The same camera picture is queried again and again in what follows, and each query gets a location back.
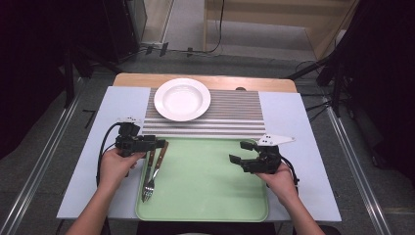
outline silverware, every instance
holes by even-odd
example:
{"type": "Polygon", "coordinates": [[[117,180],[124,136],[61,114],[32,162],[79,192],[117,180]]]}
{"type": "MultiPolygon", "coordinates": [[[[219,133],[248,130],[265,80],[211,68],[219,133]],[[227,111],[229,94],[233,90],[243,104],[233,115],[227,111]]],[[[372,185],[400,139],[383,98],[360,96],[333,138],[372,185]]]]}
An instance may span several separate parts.
{"type": "Polygon", "coordinates": [[[152,166],[153,166],[153,161],[155,158],[155,154],[156,154],[156,150],[153,150],[150,152],[150,157],[149,160],[147,162],[147,169],[146,169],[146,174],[144,176],[144,181],[143,181],[143,188],[141,189],[141,201],[143,201],[144,203],[144,198],[145,198],[145,187],[147,185],[147,182],[150,179],[150,173],[152,172],[152,166]]]}
{"type": "Polygon", "coordinates": [[[167,150],[167,147],[168,147],[168,142],[165,141],[164,148],[161,149],[159,157],[157,159],[156,166],[155,166],[155,171],[153,173],[153,177],[144,189],[144,195],[145,196],[144,196],[144,201],[143,202],[148,201],[153,195],[153,192],[154,192],[155,186],[156,186],[155,185],[155,179],[156,179],[157,173],[159,172],[161,162],[164,159],[164,155],[165,155],[165,151],[167,150]]]}

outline person's right hand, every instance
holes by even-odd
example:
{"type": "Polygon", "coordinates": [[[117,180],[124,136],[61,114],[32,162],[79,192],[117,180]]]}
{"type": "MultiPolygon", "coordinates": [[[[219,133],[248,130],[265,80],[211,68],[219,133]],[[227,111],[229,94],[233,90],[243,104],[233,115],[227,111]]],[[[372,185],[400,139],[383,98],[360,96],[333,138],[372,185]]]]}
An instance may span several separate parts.
{"type": "Polygon", "coordinates": [[[277,195],[278,200],[282,205],[285,205],[287,200],[299,196],[296,186],[294,185],[290,168],[284,163],[280,164],[274,174],[257,173],[256,175],[266,182],[272,192],[277,195]]]}

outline fork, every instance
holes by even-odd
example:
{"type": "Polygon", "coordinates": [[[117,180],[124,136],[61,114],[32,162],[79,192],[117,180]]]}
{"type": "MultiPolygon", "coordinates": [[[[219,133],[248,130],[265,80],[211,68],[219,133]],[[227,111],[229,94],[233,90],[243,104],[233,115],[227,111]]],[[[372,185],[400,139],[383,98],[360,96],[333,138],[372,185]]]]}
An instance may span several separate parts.
{"type": "Polygon", "coordinates": [[[164,159],[164,155],[165,155],[165,151],[167,150],[167,147],[168,147],[168,142],[165,141],[164,147],[161,149],[159,157],[157,159],[155,171],[153,173],[152,179],[147,183],[146,187],[144,188],[143,202],[148,201],[152,197],[153,192],[155,191],[155,187],[156,187],[155,179],[156,179],[157,173],[159,173],[161,162],[164,159]]]}

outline green tray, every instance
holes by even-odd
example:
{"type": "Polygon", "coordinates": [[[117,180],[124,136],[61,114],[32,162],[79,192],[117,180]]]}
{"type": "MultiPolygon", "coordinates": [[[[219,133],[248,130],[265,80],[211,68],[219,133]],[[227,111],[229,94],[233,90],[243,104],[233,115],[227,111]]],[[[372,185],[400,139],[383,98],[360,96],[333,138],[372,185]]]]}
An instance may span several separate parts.
{"type": "Polygon", "coordinates": [[[265,184],[229,162],[229,154],[252,159],[235,139],[164,138],[167,152],[152,198],[143,203],[141,189],[135,211],[142,220],[259,222],[268,216],[265,184]]]}

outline white table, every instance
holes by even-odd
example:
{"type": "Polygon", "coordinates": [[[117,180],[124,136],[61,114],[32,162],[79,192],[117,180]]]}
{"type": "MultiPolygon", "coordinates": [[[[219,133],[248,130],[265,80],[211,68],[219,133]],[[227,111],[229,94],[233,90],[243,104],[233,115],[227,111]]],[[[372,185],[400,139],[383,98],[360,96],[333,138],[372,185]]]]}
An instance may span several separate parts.
{"type": "MultiPolygon", "coordinates": [[[[96,116],[89,137],[79,158],[57,218],[77,218],[96,189],[95,175],[99,148],[108,128],[118,118],[135,117],[144,120],[150,88],[109,87],[96,116]]],[[[300,198],[318,221],[341,221],[317,144],[314,139],[300,94],[259,92],[267,133],[293,136],[296,141],[280,146],[280,152],[295,167],[300,179],[300,198]]],[[[117,131],[108,137],[107,146],[114,143],[117,131]]],[[[109,218],[138,219],[136,197],[143,160],[130,170],[112,201],[109,218]]],[[[290,220],[276,196],[268,189],[269,215],[265,221],[290,220]]]]}

